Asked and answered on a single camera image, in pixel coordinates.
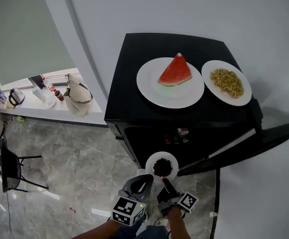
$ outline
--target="white bowl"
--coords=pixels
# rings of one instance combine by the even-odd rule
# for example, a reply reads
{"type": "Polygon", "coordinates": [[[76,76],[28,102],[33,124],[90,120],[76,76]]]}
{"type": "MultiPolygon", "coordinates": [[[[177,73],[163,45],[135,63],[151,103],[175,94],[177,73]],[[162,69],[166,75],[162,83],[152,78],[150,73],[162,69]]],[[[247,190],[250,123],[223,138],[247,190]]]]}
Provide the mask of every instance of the white bowl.
{"type": "Polygon", "coordinates": [[[145,171],[146,171],[147,174],[151,174],[153,176],[154,181],[157,182],[157,183],[162,183],[162,179],[164,177],[156,176],[154,174],[153,166],[159,159],[162,159],[162,158],[164,158],[166,160],[169,160],[171,162],[171,167],[172,167],[171,173],[168,176],[166,176],[165,178],[167,178],[169,181],[171,181],[171,180],[173,180],[176,177],[176,175],[177,175],[177,173],[179,171],[178,161],[169,152],[159,151],[159,152],[156,152],[156,153],[152,154],[148,158],[148,160],[146,161],[145,171]]]}

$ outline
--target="dark food in bowl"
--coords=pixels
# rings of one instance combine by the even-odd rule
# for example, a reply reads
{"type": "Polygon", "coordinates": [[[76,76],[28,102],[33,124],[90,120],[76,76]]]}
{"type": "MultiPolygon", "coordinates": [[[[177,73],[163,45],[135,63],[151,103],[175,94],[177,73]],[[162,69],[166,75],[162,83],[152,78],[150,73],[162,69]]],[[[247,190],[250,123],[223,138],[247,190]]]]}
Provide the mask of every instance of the dark food in bowl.
{"type": "Polygon", "coordinates": [[[153,172],[156,176],[166,177],[172,171],[171,162],[164,158],[157,160],[153,166],[153,172]]]}

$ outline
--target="white plate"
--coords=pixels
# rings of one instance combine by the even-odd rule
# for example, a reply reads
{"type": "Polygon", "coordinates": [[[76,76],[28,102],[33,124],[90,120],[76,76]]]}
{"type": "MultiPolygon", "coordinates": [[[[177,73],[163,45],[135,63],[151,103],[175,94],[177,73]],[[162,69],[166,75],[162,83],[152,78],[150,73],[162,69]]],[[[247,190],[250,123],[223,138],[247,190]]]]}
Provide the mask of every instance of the white plate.
{"type": "Polygon", "coordinates": [[[168,176],[165,177],[169,181],[173,180],[176,177],[176,175],[177,175],[177,173],[179,171],[178,161],[169,152],[159,151],[159,152],[156,152],[156,153],[152,154],[148,158],[148,160],[146,161],[145,171],[146,171],[147,174],[151,174],[153,176],[153,178],[154,178],[154,181],[157,182],[157,183],[162,183],[162,179],[164,177],[156,176],[154,174],[154,172],[153,172],[153,166],[161,158],[164,158],[164,159],[169,160],[171,162],[172,171],[171,171],[171,173],[168,176]]]}
{"type": "Polygon", "coordinates": [[[234,67],[233,65],[220,61],[220,60],[211,60],[206,62],[202,67],[202,77],[205,82],[205,85],[209,88],[209,90],[219,99],[226,102],[227,104],[233,106],[244,106],[246,105],[252,97],[252,89],[248,79],[244,76],[244,74],[234,67]],[[214,85],[213,81],[211,80],[211,72],[215,69],[227,69],[229,71],[233,71],[236,75],[240,78],[242,82],[242,86],[244,88],[244,93],[238,98],[231,97],[228,93],[222,92],[221,89],[214,85]]]}
{"type": "Polygon", "coordinates": [[[187,63],[192,78],[180,85],[166,87],[157,81],[173,58],[156,58],[146,62],[138,71],[137,85],[150,102],[172,109],[185,108],[195,104],[204,92],[204,82],[199,71],[187,63]]]}

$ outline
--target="beige handbag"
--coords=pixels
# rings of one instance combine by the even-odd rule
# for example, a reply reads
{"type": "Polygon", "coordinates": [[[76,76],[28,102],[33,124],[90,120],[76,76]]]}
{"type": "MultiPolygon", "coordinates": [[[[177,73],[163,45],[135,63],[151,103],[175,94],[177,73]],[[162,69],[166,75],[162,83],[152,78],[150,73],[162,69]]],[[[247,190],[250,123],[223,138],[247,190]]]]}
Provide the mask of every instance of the beige handbag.
{"type": "Polygon", "coordinates": [[[79,78],[72,74],[66,74],[68,88],[64,99],[68,110],[77,117],[84,117],[91,106],[93,95],[83,85],[79,78]]]}

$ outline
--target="cable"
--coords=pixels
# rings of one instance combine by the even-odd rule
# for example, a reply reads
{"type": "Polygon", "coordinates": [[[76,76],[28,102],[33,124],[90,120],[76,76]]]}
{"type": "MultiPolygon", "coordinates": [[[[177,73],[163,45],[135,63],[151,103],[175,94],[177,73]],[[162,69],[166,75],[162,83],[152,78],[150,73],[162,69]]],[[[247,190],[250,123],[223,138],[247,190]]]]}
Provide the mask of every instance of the cable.
{"type": "Polygon", "coordinates": [[[6,198],[7,198],[7,208],[8,208],[8,215],[9,215],[9,239],[11,236],[11,227],[10,227],[10,212],[9,212],[9,201],[8,201],[8,194],[6,192],[6,198]]]}

